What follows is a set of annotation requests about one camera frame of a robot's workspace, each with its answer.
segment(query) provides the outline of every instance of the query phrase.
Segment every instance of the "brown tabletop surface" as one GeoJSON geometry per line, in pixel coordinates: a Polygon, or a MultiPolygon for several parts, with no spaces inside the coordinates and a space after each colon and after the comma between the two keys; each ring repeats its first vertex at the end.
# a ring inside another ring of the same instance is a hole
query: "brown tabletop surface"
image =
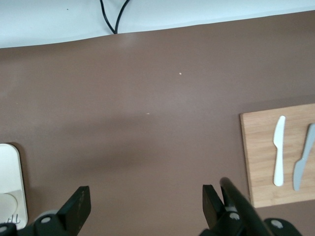
{"type": "MultiPolygon", "coordinates": [[[[89,185],[80,235],[198,235],[203,184],[249,195],[239,114],[314,102],[314,12],[0,49],[29,221],[89,185]]],[[[257,211],[315,235],[315,201],[257,211]]]]}

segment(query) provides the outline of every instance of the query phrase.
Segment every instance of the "cutting board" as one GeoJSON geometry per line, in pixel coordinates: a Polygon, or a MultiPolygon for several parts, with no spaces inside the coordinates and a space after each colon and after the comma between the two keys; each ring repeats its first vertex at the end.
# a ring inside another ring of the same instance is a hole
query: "cutting board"
{"type": "Polygon", "coordinates": [[[250,198],[254,207],[315,199],[315,147],[304,169],[299,191],[293,189],[295,162],[301,158],[308,125],[315,123],[315,104],[241,114],[250,198]],[[273,136],[285,116],[283,142],[284,184],[273,184],[277,149],[273,136]]]}

